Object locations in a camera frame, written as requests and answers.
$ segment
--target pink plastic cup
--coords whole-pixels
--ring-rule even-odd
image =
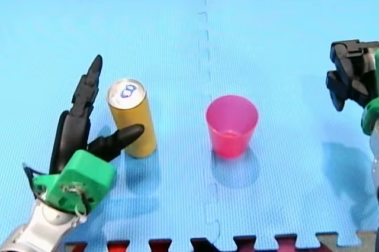
[[[258,123],[258,111],[246,98],[227,95],[209,105],[205,118],[213,151],[232,159],[247,149]]]

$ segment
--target yellow can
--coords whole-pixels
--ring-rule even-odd
[[[143,85],[134,79],[119,80],[110,86],[107,101],[118,129],[134,124],[144,125],[144,133],[125,148],[126,153],[136,158],[151,155],[157,144],[147,93]]]

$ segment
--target blue foam mat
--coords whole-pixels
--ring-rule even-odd
[[[96,54],[104,67],[91,138],[113,131],[105,92],[121,77],[148,91],[159,149],[146,160],[114,161],[117,181],[91,220],[67,241],[89,251],[130,240],[172,239],[190,251],[205,237],[233,250],[255,235],[375,230],[378,209],[362,109],[342,113],[325,87],[330,43],[377,40],[375,0],[0,0],[3,130],[0,239],[28,218],[32,195],[22,162],[47,171],[57,120]],[[251,99],[260,113],[250,150],[226,163],[210,151],[204,111],[220,95]]]

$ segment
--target can lid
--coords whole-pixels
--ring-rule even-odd
[[[108,103],[118,109],[132,109],[145,98],[146,91],[134,79],[122,79],[113,83],[107,93]]]

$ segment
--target robotic hand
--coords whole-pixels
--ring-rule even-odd
[[[336,110],[342,111],[348,99],[364,109],[361,127],[370,136],[372,179],[379,200],[379,42],[333,42],[330,59],[336,70],[327,73],[326,86]]]
[[[79,81],[72,108],[59,118],[49,174],[24,166],[35,197],[31,218],[12,232],[0,252],[56,251],[110,191],[115,168],[108,162],[143,134],[144,126],[136,124],[88,144],[101,68],[102,57],[97,55]]]

